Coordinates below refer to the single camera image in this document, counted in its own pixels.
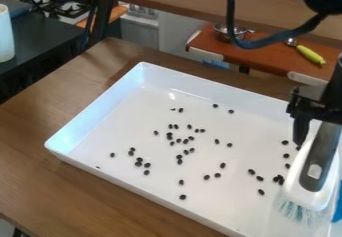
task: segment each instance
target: spoon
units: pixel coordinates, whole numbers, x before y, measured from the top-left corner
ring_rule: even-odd
[[[303,45],[297,45],[297,40],[295,38],[289,38],[287,41],[285,41],[285,43],[291,47],[295,47],[303,56],[305,56],[311,62],[320,66],[325,64],[325,60],[323,59],[323,57],[321,57],[311,49],[304,47]]]

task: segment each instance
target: yellow object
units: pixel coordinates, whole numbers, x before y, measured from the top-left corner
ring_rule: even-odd
[[[311,49],[308,49],[307,47],[304,47],[303,45],[296,46],[297,50],[302,53],[307,59],[309,59],[311,62],[319,65],[325,64],[325,60],[323,57],[318,55],[316,52],[313,52]]]

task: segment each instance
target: black table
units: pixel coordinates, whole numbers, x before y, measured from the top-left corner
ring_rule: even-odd
[[[16,55],[0,63],[0,79],[35,65],[67,46],[74,46],[84,32],[82,28],[37,13],[13,18],[12,26]]]

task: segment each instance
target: orange surface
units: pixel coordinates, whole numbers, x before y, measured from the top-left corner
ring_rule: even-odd
[[[121,5],[114,7],[112,9],[112,13],[110,14],[109,23],[112,23],[113,21],[117,20],[119,17],[121,17],[127,11],[128,11],[128,9],[124,6],[121,6]],[[93,30],[93,25],[95,23],[95,19],[96,19],[96,14],[95,14],[93,22],[91,24],[91,30]],[[88,18],[82,20],[81,22],[78,22],[76,24],[76,26],[85,28],[86,24],[87,24],[87,20],[88,20]]]
[[[266,33],[257,32],[247,34],[246,39],[255,39],[265,36]],[[335,66],[340,50],[298,39],[298,44],[304,45],[319,55],[326,64],[319,68],[316,64],[308,61],[294,48],[279,43],[256,50],[243,50],[232,44],[221,42],[216,39],[213,24],[208,24],[201,33],[187,44],[189,47],[198,48],[224,56],[224,61],[233,64],[247,65],[251,69],[286,76],[290,71],[329,80]]]

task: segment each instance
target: coffee bean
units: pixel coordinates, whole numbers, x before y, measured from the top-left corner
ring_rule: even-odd
[[[260,195],[265,195],[265,192],[264,192],[263,190],[261,190],[261,189],[258,190],[258,193],[259,193]]]
[[[251,174],[252,176],[255,175],[255,171],[252,170],[252,169],[249,169],[249,170],[248,170],[248,173]]]

